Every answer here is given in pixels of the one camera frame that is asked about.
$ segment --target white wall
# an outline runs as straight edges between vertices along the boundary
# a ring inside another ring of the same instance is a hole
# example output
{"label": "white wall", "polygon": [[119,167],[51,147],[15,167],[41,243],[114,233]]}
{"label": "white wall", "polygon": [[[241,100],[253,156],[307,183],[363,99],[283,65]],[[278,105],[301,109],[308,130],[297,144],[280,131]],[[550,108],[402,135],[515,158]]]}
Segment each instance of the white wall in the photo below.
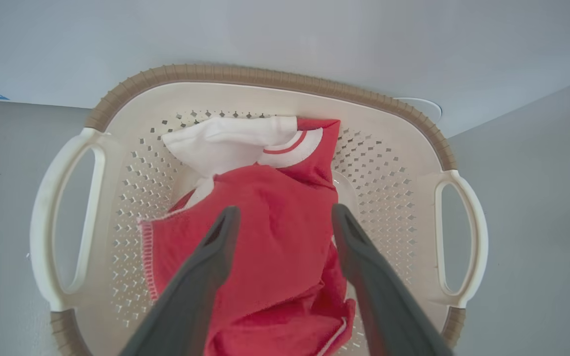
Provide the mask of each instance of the white wall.
{"label": "white wall", "polygon": [[570,0],[0,0],[0,94],[93,108],[172,63],[333,79],[443,107],[448,137],[570,85]]}
{"label": "white wall", "polygon": [[[0,355],[57,354],[48,303],[39,294],[27,257],[30,215],[48,165],[67,140],[80,133],[88,112],[0,103]],[[92,165],[84,162],[82,168],[70,180],[70,194],[66,192],[68,204],[61,212],[67,219],[58,221],[63,225],[57,248],[64,250],[81,240],[89,179],[78,177],[90,177]],[[61,267],[72,270],[75,255],[62,255]]]}
{"label": "white wall", "polygon": [[[570,355],[570,87],[449,142],[489,228],[457,354]],[[446,267],[465,268],[465,253],[446,249]]]}

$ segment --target laundry basket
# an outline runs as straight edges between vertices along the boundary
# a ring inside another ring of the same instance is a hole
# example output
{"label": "laundry basket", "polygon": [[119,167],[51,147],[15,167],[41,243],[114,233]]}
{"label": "laundry basket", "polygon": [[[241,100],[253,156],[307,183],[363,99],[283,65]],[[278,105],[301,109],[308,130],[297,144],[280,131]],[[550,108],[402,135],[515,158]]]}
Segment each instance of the laundry basket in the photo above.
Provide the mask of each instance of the laundry basket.
{"label": "laundry basket", "polygon": [[[136,218],[161,216],[199,178],[170,154],[161,135],[216,115],[340,119],[332,163],[340,199],[348,200],[378,250],[448,344],[455,345],[466,302],[484,273],[487,231],[479,201],[427,117],[391,97],[322,79],[171,65],[109,91],[41,182],[30,227],[32,269],[50,304],[62,354],[118,354],[150,310]],[[57,210],[73,168],[89,149],[95,169],[81,250],[75,279],[63,286],[53,252]],[[459,192],[471,227],[469,270],[456,293],[447,288],[443,268],[441,190],[447,184]],[[368,354],[358,316],[353,337],[338,353]]]}

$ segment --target red garment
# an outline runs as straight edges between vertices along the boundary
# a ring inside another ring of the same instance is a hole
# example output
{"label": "red garment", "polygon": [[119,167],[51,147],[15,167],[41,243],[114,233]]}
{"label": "red garment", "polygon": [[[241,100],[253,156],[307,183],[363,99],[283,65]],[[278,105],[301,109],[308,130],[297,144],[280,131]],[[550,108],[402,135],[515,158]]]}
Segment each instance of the red garment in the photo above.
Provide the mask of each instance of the red garment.
{"label": "red garment", "polygon": [[181,211],[189,193],[165,218],[141,222],[156,299],[224,207],[240,208],[235,259],[217,291],[206,356],[328,355],[351,338],[355,301],[344,300],[346,279],[331,242],[339,121],[298,119],[298,129],[307,132],[289,148],[266,149],[259,162],[301,162],[215,176],[213,191],[193,207]]}

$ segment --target white handle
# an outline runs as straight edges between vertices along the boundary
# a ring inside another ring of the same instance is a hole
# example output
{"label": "white handle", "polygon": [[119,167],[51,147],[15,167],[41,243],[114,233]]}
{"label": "white handle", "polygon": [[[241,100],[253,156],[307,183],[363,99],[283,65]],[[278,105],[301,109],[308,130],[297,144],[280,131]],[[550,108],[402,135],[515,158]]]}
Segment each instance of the white handle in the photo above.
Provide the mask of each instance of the white handle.
{"label": "white handle", "polygon": [[[104,152],[95,145],[102,133],[85,128],[80,135],[70,139],[56,155],[43,180],[32,209],[30,222],[30,259],[32,272],[43,298],[54,312],[61,312],[72,307],[71,296],[82,285],[87,271],[89,249],[95,223],[95,209],[100,195],[100,183],[104,171]],[[93,149],[95,168],[89,192],[88,210],[86,213],[81,250],[72,285],[62,288],[56,272],[54,261],[54,238],[56,217],[65,185],[78,164],[82,155]]]}
{"label": "white handle", "polygon": [[[461,288],[456,293],[453,293],[448,288],[445,282],[445,265],[443,257],[443,231],[441,223],[441,192],[446,185],[453,185],[463,205],[466,207],[468,219],[470,223],[471,232],[471,254],[470,265],[466,277],[461,285]],[[475,295],[482,282],[482,277],[485,273],[485,266],[487,264],[488,255],[488,235],[487,223],[485,221],[485,214],[482,211],[481,203],[468,184],[468,181],[461,178],[459,171],[450,170],[443,172],[442,180],[437,185],[437,222],[436,222],[436,236],[437,236],[437,259],[439,264],[439,282],[443,293],[448,295],[450,304],[457,308],[466,308],[466,304]]]}

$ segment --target red and white garment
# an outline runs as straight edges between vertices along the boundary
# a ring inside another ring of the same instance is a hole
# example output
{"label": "red and white garment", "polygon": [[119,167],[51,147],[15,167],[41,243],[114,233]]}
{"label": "red and white garment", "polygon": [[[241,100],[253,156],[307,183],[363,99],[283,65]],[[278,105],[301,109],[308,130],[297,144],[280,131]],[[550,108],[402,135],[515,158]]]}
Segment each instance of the red and white garment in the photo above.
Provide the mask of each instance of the red and white garment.
{"label": "red and white garment", "polygon": [[210,119],[163,136],[204,179],[166,216],[140,221],[153,299],[225,207],[241,212],[206,356],[328,355],[351,338],[355,301],[344,299],[346,279],[331,242],[338,133],[337,120],[272,117]]}

